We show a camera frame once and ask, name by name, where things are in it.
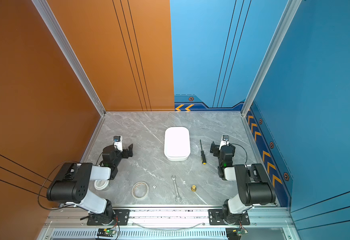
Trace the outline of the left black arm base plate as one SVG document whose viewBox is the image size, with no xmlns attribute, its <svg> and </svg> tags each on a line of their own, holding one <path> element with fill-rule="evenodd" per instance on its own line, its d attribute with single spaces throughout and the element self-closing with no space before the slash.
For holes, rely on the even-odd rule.
<svg viewBox="0 0 350 240">
<path fill-rule="evenodd" d="M 104 217 L 99 217 L 98 215 L 89 216 L 87 219 L 88 226 L 127 226 L 129 220 L 130 210 L 129 209 L 116 209 L 113 210 L 113 218 L 106 219 Z"/>
</svg>

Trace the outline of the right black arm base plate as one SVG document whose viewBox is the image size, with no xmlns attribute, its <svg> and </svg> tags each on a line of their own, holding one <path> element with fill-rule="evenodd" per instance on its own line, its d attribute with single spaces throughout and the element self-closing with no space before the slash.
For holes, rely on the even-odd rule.
<svg viewBox="0 0 350 240">
<path fill-rule="evenodd" d="M 222 209 L 209 209 L 208 214 L 209 214 L 210 225 L 212 226 L 217 226 L 217 225 L 249 226 L 251 224 L 248 213 L 234 215 L 234 217 L 231 218 L 230 220 L 224 219 L 224 213 Z"/>
</svg>

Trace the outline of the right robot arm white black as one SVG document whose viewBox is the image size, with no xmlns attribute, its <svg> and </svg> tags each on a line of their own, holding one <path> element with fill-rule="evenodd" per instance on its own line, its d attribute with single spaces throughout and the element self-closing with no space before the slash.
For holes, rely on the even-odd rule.
<svg viewBox="0 0 350 240">
<path fill-rule="evenodd" d="M 228 225 L 249 225 L 248 211 L 255 205 L 267 205 L 276 201 L 276 192 L 262 164 L 235 165 L 233 157 L 236 147 L 225 142 L 211 144 L 210 153 L 218 158 L 218 175 L 224 181 L 237 184 L 237 194 L 224 202 L 222 219 Z"/>
</svg>

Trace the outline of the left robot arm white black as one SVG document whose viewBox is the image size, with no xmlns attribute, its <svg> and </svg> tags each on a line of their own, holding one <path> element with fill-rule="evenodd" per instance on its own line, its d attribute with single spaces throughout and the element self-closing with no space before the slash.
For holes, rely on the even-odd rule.
<svg viewBox="0 0 350 240">
<path fill-rule="evenodd" d="M 117 215 L 112 203 L 88 189 L 90 181 L 112 181 L 118 173 L 121 160 L 133 156 L 133 144 L 119 150 L 115 145 L 103 149 L 100 165 L 92 163 L 66 162 L 46 192 L 51 202 L 68 204 L 88 212 L 86 217 L 98 224 L 116 225 Z"/>
</svg>

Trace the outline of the black yellow screwdriver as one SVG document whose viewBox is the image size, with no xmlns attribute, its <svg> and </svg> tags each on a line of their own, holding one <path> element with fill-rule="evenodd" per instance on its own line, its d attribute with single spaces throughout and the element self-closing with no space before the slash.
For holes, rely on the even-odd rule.
<svg viewBox="0 0 350 240">
<path fill-rule="evenodd" d="M 207 164 L 207 159 L 206 159 L 206 155 L 203 149 L 203 145 L 202 145 L 202 141 L 200 140 L 200 146 L 201 146 L 201 159 L 202 159 L 202 164 L 206 165 Z"/>
</svg>

